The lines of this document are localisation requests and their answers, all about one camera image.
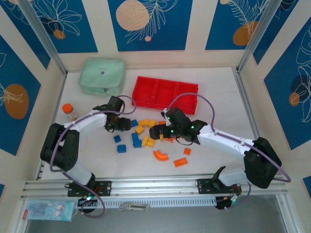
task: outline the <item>small jar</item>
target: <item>small jar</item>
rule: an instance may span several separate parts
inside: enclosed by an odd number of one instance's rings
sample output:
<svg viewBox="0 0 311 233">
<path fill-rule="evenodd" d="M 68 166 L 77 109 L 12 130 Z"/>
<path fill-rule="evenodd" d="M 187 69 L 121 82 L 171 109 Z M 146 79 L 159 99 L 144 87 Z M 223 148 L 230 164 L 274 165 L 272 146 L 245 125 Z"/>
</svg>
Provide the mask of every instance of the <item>small jar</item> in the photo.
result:
<svg viewBox="0 0 311 233">
<path fill-rule="evenodd" d="M 70 103 L 65 103 L 62 107 L 63 112 L 68 116 L 71 121 L 74 121 L 78 118 L 78 115 L 73 109 L 73 106 Z"/>
</svg>

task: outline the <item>floor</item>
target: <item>floor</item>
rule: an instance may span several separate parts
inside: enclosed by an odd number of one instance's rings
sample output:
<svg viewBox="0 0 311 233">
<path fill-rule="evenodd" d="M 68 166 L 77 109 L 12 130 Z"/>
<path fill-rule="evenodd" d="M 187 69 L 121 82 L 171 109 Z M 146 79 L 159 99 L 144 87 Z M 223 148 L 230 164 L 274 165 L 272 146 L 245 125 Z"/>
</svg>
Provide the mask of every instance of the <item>floor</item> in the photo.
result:
<svg viewBox="0 0 311 233">
<path fill-rule="evenodd" d="M 93 107 L 107 103 L 109 97 L 83 94 L 78 84 L 79 75 L 79 73 L 68 74 L 60 106 L 70 102 L 82 117 Z M 199 94 L 210 100 L 215 107 L 214 126 L 233 135 L 254 139 L 231 68 L 128 69 L 123 95 L 132 95 L 137 76 L 199 84 Z M 125 104 L 126 112 L 133 109 L 130 101 L 125 99 Z M 161 110 L 138 107 L 129 118 L 163 120 L 160 112 Z M 189 115 L 189 117 L 191 120 L 200 119 L 210 123 L 211 109 L 204 100 L 198 99 L 196 113 L 193 116 Z M 61 108 L 58 110 L 56 122 L 60 124 L 68 122 L 68 118 Z M 189 146 L 192 150 L 190 156 L 184 155 L 183 151 L 186 146 L 179 145 L 177 142 L 156 141 L 153 148 L 135 149 L 131 139 L 131 133 L 134 132 L 134 129 L 129 132 L 118 133 L 108 133 L 105 129 L 95 130 L 88 135 L 86 146 L 80 148 L 79 161 L 97 178 L 104 178 L 214 173 L 219 167 L 236 159 L 213 147 L 196 144 Z M 143 138 L 146 133 L 148 133 L 148 129 L 145 129 L 145 133 L 140 138 Z M 115 135 L 120 135 L 122 142 L 119 144 L 126 145 L 126 153 L 117 153 L 117 144 L 113 140 Z M 167 153 L 169 160 L 166 162 L 158 161 L 153 155 L 154 150 Z M 183 157 L 187 158 L 188 164 L 175 168 L 173 161 Z M 51 173 L 49 166 L 44 167 L 43 180 L 63 178 L 62 174 Z"/>
</svg>

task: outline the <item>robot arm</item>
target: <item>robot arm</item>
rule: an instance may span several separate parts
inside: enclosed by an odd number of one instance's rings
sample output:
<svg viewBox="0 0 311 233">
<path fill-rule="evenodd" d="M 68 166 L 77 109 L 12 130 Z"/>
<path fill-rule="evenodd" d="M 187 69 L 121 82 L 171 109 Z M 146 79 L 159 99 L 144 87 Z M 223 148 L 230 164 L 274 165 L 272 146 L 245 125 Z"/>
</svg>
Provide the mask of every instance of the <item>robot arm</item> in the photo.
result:
<svg viewBox="0 0 311 233">
<path fill-rule="evenodd" d="M 236 183 L 252 183 L 260 188 L 267 188 L 277 173 L 277 168 L 262 155 L 246 145 L 259 149 L 279 166 L 280 159 L 269 142 L 259 137 L 257 140 L 244 139 L 213 129 L 206 122 L 192 121 L 177 107 L 164 111 L 166 125 L 155 125 L 150 131 L 152 139 L 184 138 L 199 145 L 210 145 L 235 156 L 239 161 L 221 167 L 214 176 L 213 185 L 218 190 Z"/>
<path fill-rule="evenodd" d="M 102 111 L 119 112 L 124 107 L 124 102 L 118 97 L 112 96 L 108 104 L 97 106 L 88 114 L 92 115 L 85 120 L 84 117 L 74 122 L 60 125 L 52 124 L 46 136 L 40 158 L 50 163 L 53 150 L 60 135 L 69 125 L 74 126 L 68 130 L 63 139 L 63 145 L 57 148 L 53 166 L 59 167 L 77 182 L 92 189 L 95 176 L 87 171 L 78 161 L 79 144 L 86 140 L 86 136 L 97 128 L 105 127 L 109 132 L 114 130 L 130 130 L 131 120 L 119 118 L 115 113 L 101 113 Z"/>
</svg>

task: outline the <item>orange bottle cap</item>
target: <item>orange bottle cap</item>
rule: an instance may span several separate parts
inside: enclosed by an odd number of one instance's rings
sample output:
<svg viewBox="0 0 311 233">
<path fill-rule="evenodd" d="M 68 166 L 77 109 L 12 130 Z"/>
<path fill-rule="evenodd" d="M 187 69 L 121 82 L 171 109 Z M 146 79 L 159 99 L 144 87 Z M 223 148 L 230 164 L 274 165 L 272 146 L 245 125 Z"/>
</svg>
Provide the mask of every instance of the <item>orange bottle cap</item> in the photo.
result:
<svg viewBox="0 0 311 233">
<path fill-rule="evenodd" d="M 70 103 L 65 103 L 62 107 L 64 113 L 71 113 L 73 111 L 73 106 Z"/>
</svg>

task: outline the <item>red compartment tray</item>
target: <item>red compartment tray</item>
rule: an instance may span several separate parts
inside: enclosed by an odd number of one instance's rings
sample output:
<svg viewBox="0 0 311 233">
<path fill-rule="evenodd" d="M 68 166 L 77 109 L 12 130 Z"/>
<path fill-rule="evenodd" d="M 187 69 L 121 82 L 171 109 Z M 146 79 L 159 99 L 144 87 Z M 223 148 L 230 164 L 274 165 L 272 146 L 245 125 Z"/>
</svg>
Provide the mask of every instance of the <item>red compartment tray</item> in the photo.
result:
<svg viewBox="0 0 311 233">
<path fill-rule="evenodd" d="M 198 93 L 199 85 L 164 79 L 138 76 L 132 98 L 140 107 L 161 109 L 168 107 L 172 100 L 186 92 Z M 172 107 L 179 107 L 186 114 L 194 115 L 197 96 L 180 97 Z"/>
</svg>

